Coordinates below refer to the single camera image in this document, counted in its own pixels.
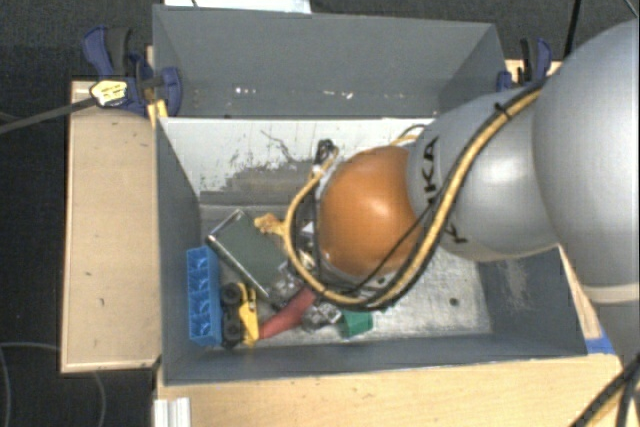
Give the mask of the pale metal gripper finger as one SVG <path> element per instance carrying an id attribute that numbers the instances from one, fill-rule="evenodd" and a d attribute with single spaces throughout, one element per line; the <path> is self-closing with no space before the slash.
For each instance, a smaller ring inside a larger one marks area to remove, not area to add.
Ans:
<path id="1" fill-rule="evenodd" d="M 280 271 L 269 284 L 270 303 L 286 305 L 303 287 L 303 282 L 288 270 Z"/>
<path id="2" fill-rule="evenodd" d="M 302 314 L 301 328 L 306 332 L 314 332 L 336 324 L 341 317 L 341 310 L 331 303 L 312 304 Z"/>

